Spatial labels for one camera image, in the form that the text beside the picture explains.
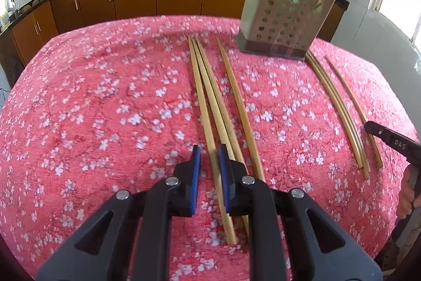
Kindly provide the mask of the right hand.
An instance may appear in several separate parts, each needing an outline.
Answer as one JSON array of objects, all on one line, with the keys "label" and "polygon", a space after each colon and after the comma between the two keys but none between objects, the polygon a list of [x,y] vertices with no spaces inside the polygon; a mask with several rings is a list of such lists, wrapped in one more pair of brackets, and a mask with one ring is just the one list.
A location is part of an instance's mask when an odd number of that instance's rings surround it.
[{"label": "right hand", "polygon": [[410,167],[407,167],[403,174],[401,188],[399,191],[399,202],[396,211],[396,216],[400,220],[404,220],[412,213],[413,208],[418,208],[421,205],[420,195],[415,197],[415,191],[410,185],[410,176]]}]

